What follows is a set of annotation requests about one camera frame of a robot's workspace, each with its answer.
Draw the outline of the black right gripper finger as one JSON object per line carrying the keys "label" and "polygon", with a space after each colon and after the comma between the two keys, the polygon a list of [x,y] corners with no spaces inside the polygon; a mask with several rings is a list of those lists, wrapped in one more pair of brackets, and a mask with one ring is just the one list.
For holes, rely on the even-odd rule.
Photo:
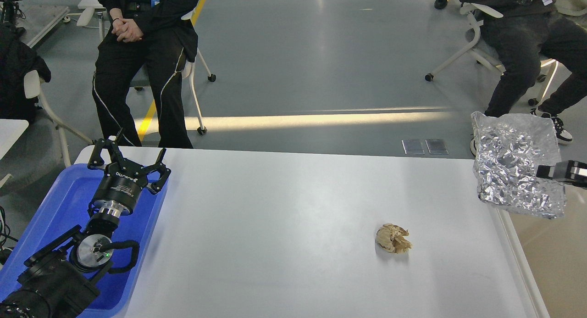
{"label": "black right gripper finger", "polygon": [[539,165],[536,177],[587,188],[587,164],[568,160],[558,162],[554,166]]}

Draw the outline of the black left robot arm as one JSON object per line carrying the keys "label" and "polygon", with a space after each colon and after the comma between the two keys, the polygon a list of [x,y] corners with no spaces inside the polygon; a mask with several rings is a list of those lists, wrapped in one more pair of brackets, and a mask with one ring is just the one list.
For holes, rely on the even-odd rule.
{"label": "black left robot arm", "polygon": [[99,139],[57,177],[1,271],[3,318],[111,318],[129,300],[171,170]]}

